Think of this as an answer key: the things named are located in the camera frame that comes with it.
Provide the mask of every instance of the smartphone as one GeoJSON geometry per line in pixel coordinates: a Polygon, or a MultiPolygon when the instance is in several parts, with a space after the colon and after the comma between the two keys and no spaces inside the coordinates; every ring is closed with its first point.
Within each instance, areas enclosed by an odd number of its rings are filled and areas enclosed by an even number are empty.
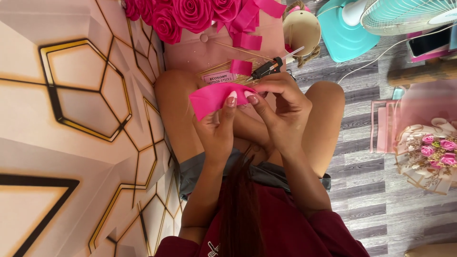
{"type": "MultiPolygon", "coordinates": [[[[427,34],[433,33],[435,31],[439,31],[445,27],[448,27],[448,25],[439,27],[436,30],[433,30],[427,34]]],[[[409,53],[411,54],[411,56],[418,57],[418,56],[426,54],[430,51],[433,51],[437,48],[440,48],[442,46],[449,44],[450,40],[451,40],[451,28],[448,28],[448,29],[445,29],[441,32],[438,32],[438,33],[435,33],[432,35],[426,35],[423,37],[418,37],[418,38],[408,40],[406,42],[406,45],[408,47],[408,50],[409,50],[409,53]]]]}

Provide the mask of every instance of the maroon shirt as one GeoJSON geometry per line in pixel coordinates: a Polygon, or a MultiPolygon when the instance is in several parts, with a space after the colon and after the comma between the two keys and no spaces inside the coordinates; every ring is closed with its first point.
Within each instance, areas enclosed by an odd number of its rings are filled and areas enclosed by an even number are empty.
{"type": "MultiPolygon", "coordinates": [[[[256,188],[267,257],[369,257],[337,213],[320,211],[307,220],[283,189],[256,188]]],[[[164,238],[155,257],[217,256],[220,221],[218,212],[201,245],[177,236],[164,238]]]]}

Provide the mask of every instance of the electric fan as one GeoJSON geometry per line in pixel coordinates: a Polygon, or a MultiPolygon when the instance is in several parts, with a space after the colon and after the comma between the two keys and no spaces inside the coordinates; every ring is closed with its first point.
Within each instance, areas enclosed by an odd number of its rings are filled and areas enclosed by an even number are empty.
{"type": "Polygon", "coordinates": [[[330,0],[317,17],[331,58],[344,62],[374,47],[380,36],[457,20],[457,0],[330,0]]]}

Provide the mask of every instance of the hexagon pattern backdrop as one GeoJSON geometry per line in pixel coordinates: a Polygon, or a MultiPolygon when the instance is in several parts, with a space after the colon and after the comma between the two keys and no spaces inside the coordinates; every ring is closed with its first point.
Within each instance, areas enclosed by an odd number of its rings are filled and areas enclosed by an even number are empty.
{"type": "Polygon", "coordinates": [[[118,0],[0,0],[1,257],[146,257],[177,235],[162,53],[118,0]]]}

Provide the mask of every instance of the french manicure nail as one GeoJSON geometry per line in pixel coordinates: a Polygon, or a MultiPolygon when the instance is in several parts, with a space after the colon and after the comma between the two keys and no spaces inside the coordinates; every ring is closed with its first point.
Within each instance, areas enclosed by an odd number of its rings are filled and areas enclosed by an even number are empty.
{"type": "Polygon", "coordinates": [[[254,93],[252,93],[251,91],[244,91],[244,96],[248,99],[248,101],[251,103],[251,104],[257,104],[259,102],[259,99],[257,98],[256,95],[254,95],[254,93]]]}
{"type": "Polygon", "coordinates": [[[230,95],[227,97],[227,106],[228,107],[235,107],[236,106],[236,91],[232,91],[230,95]]]}

